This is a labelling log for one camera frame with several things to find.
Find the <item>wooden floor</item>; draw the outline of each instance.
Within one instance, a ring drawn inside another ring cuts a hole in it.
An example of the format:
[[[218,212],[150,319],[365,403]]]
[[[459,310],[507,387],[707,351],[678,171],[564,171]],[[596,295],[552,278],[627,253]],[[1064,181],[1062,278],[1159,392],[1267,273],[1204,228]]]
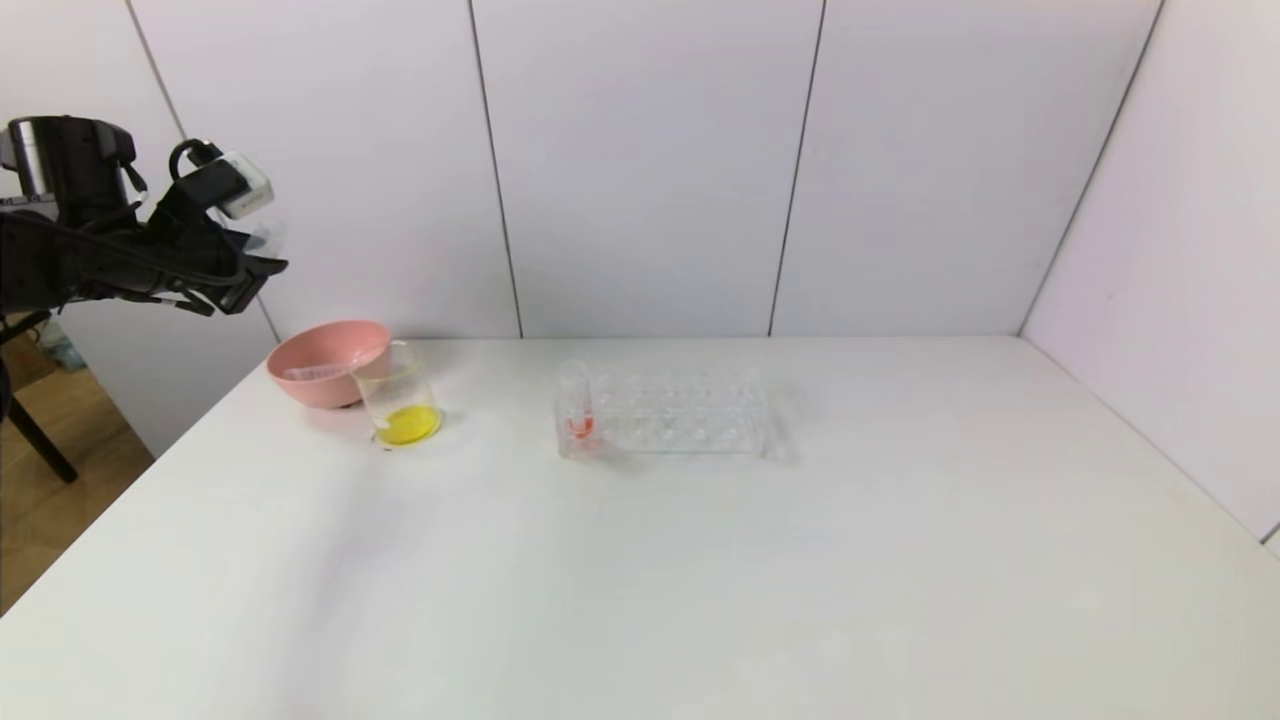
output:
[[[151,454],[88,370],[54,372],[15,397],[79,470],[63,483],[8,419],[0,430],[0,614],[146,470]]]

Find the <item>red liquid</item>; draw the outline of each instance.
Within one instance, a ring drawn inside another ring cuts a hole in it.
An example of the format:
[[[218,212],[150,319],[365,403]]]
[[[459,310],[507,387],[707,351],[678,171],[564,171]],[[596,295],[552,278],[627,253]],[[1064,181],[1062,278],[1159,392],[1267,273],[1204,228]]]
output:
[[[588,415],[581,423],[575,423],[573,420],[564,420],[564,423],[568,425],[568,432],[577,439],[586,438],[595,429],[595,416],[593,415]]]

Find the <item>black chair leg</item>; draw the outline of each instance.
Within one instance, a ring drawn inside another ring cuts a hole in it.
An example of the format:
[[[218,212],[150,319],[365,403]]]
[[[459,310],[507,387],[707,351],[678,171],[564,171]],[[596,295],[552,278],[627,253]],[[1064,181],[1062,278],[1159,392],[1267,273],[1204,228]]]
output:
[[[40,429],[40,425],[31,419],[31,415],[27,414],[27,409],[18,402],[17,397],[13,398],[13,405],[9,406],[9,419],[13,420],[14,427],[18,428],[22,437],[27,438],[31,447],[36,448],[36,454],[38,454],[45,462],[49,462],[49,466],[54,469],[54,473],[61,478],[64,483],[74,482],[76,478],[79,477],[78,473],[76,473],[76,468],[72,468],[72,464],[63,457],[58,446],[55,446],[54,442],[49,439],[49,436]]]

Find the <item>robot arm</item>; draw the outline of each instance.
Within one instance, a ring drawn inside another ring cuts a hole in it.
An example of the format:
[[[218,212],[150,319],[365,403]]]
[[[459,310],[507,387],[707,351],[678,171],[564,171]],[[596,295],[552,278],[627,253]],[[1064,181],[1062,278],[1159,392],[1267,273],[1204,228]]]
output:
[[[196,169],[179,177],[183,152]],[[122,172],[147,188],[134,156],[129,133],[101,120],[19,118],[0,132],[0,165],[23,192],[0,199],[0,311],[114,297],[236,314],[288,265],[246,254],[250,236],[209,218],[212,208],[242,218],[274,197],[243,156],[180,143],[169,158],[173,186],[146,224],[134,215],[143,196],[124,193]]]

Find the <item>white wall panel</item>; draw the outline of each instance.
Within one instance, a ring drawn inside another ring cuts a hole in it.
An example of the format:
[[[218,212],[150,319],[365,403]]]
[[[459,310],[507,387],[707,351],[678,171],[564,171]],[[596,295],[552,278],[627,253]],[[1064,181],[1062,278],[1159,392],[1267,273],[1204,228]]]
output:
[[[1158,0],[828,0],[776,334],[1016,333]]]
[[[1167,3],[1025,336],[1280,521],[1280,4]]]
[[[819,0],[475,0],[529,336],[768,331]]]
[[[184,129],[247,154],[287,223],[282,334],[517,334],[467,0],[136,0]]]
[[[133,135],[134,164],[155,200],[182,137],[123,0],[0,3],[0,123],[19,115],[82,115]],[[0,195],[19,192],[0,172]],[[123,301],[69,305],[59,319],[99,382],[152,454],[164,452],[271,351],[257,304],[201,318]]]

